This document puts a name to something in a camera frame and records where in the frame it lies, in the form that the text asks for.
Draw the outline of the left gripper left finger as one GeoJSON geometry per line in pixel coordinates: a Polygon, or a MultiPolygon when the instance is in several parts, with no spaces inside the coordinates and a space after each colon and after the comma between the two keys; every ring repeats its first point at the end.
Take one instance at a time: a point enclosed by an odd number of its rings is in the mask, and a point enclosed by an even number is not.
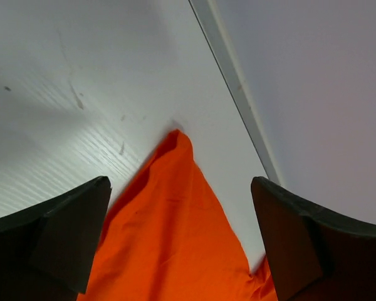
{"type": "Polygon", "coordinates": [[[112,187],[100,176],[0,218],[0,300],[85,293],[112,187]]]}

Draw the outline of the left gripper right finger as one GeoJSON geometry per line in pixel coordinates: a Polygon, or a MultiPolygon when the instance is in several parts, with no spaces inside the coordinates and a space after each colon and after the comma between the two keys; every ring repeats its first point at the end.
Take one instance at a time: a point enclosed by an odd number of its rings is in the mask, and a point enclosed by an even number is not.
{"type": "Polygon", "coordinates": [[[376,300],[376,225],[251,183],[278,300],[376,300]]]}

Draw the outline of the orange t shirt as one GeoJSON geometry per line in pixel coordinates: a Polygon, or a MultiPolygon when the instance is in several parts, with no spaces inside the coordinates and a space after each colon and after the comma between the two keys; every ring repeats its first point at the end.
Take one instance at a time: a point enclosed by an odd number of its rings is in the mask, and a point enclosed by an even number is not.
{"type": "Polygon", "coordinates": [[[109,210],[79,300],[276,300],[251,272],[216,195],[173,130],[109,210]]]}

